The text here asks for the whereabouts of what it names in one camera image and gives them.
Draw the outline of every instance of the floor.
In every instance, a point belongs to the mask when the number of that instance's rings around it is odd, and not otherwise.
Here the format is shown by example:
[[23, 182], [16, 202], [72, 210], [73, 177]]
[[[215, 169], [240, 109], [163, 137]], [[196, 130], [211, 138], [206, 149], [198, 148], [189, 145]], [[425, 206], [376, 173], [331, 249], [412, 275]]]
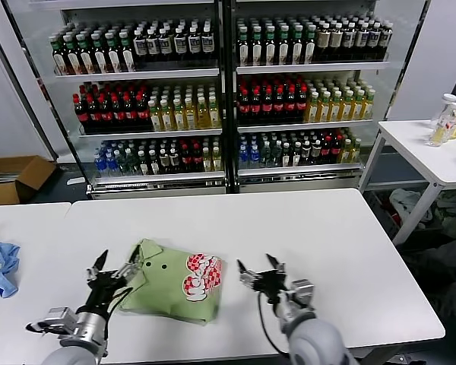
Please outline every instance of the floor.
[[[382, 173], [385, 173], [385, 171], [387, 173], [388, 171], [395, 173], [394, 169], [382, 169]], [[415, 171], [409, 170], [409, 172], [413, 174], [413, 179], [419, 179], [415, 175]], [[73, 203], [79, 200], [87, 200], [85, 182], [69, 186], [66, 185], [69, 179], [80, 176], [81, 174], [75, 166], [63, 166], [61, 169], [57, 169], [30, 203]], [[456, 319], [446, 321], [443, 324], [446, 327], [445, 338], [439, 341], [406, 346], [401, 351], [404, 356], [404, 362], [400, 363], [412, 365], [456, 365]], [[211, 365], [213, 361], [203, 361], [200, 363]], [[220, 365], [221, 363], [226, 363], [226, 365], [283, 365], [287, 362], [282, 357], [269, 356], [217, 361], [216, 365]]]

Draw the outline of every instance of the blue bottle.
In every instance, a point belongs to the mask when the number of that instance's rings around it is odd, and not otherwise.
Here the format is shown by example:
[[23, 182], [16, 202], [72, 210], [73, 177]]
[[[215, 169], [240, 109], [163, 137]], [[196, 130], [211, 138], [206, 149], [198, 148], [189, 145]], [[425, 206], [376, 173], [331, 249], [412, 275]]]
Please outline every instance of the blue bottle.
[[110, 176], [121, 176], [119, 165], [116, 163], [114, 156], [110, 152], [106, 152], [106, 165], [108, 166], [108, 174]]
[[106, 161], [99, 154], [94, 155], [94, 164], [97, 167], [100, 177], [108, 176]]

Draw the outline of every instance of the refrigerator shelf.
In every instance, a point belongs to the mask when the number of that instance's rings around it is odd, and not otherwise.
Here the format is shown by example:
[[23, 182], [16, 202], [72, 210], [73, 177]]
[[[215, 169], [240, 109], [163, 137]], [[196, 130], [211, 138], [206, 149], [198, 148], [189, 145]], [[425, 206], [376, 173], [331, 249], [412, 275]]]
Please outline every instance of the refrigerator shelf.
[[347, 120], [344, 122], [296, 123], [296, 124], [282, 124], [282, 125], [250, 125], [250, 126], [238, 127], [238, 133], [298, 131], [300, 129], [357, 127], [357, 126], [361, 126], [361, 125], [369, 125], [372, 123], [373, 123], [373, 119]]
[[277, 177], [287, 175], [305, 175], [317, 173], [342, 173], [354, 170], [361, 170], [361, 163], [331, 163], [327, 165], [309, 165], [297, 167], [271, 167], [267, 169], [246, 169], [239, 170], [240, 179], [257, 178], [257, 177]]
[[390, 67], [390, 65], [391, 62], [338, 62], [310, 63], [308, 65], [239, 66], [236, 68], [236, 73], [238, 75], [255, 75], [280, 74], [284, 72], [382, 70]]
[[220, 74], [219, 68], [193, 68], [184, 70], [118, 72], [109, 74], [56, 76], [64, 82], [117, 81], [117, 80], [154, 80], [164, 78], [206, 78]]
[[119, 139], [140, 139], [140, 138], [173, 138], [189, 137], [199, 135], [221, 135], [221, 128], [218, 129], [195, 129], [190, 131], [168, 131], [168, 132], [133, 132], [133, 133], [104, 133], [98, 135], [79, 135], [79, 139], [88, 141], [113, 141]]
[[33, 10], [70, 10], [148, 5], [212, 4], [213, 0], [31, 0]]

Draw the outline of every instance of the white table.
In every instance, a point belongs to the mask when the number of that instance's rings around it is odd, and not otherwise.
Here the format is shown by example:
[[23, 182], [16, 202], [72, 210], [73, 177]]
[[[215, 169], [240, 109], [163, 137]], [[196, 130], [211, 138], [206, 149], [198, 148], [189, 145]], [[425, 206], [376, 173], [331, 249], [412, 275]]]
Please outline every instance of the white table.
[[443, 189], [456, 189], [456, 139], [441, 147], [428, 146], [426, 142], [432, 132], [429, 120], [380, 122], [378, 126], [378, 137], [359, 181], [361, 193], [368, 185], [385, 142], [429, 182], [416, 207], [393, 239], [395, 245], [400, 245], [409, 238], [438, 194]]
[[[20, 296], [4, 301], [0, 365], [40, 363], [58, 348], [55, 336], [27, 333], [24, 325], [51, 307], [84, 304], [84, 269], [104, 249], [105, 269], [118, 268], [131, 245], [145, 237], [226, 261], [218, 317], [201, 326], [116, 312], [104, 363], [273, 354], [256, 294], [239, 282], [236, 266], [240, 258], [248, 268], [269, 269], [266, 252], [287, 264], [292, 279], [315, 285], [316, 313], [340, 329], [349, 348], [388, 345], [373, 355], [389, 358], [399, 344], [445, 334], [356, 189], [77, 202], [60, 231], [37, 253], [49, 259], [28, 271]], [[269, 305], [264, 317], [271, 337], [287, 349]]]

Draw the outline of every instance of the robotic arm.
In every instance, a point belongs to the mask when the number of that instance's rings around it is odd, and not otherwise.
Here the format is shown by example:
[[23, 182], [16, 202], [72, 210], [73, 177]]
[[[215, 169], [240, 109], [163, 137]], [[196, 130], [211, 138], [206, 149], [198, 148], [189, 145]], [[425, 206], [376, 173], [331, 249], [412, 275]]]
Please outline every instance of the robotic arm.
[[[253, 272], [238, 260], [240, 281], [259, 292], [258, 309], [265, 336], [293, 365], [354, 365], [358, 364], [344, 347], [340, 332], [332, 324], [317, 319], [311, 307], [314, 285], [307, 279], [285, 285], [285, 264], [267, 254], [273, 270]], [[268, 337], [261, 316], [260, 296], [264, 294], [273, 306], [274, 314], [280, 321], [280, 330], [287, 336], [289, 352], [280, 351]]]
[[[29, 323], [26, 329], [35, 333], [59, 335], [62, 348], [52, 352], [43, 365], [99, 365], [108, 355], [108, 321], [116, 306], [130, 293], [126, 287], [140, 268], [140, 246], [137, 246], [126, 262], [116, 271], [101, 271], [106, 262], [106, 250], [87, 269], [87, 283], [91, 288], [86, 304], [76, 313], [67, 307], [52, 308], [45, 319]], [[109, 311], [114, 300], [116, 303]]]

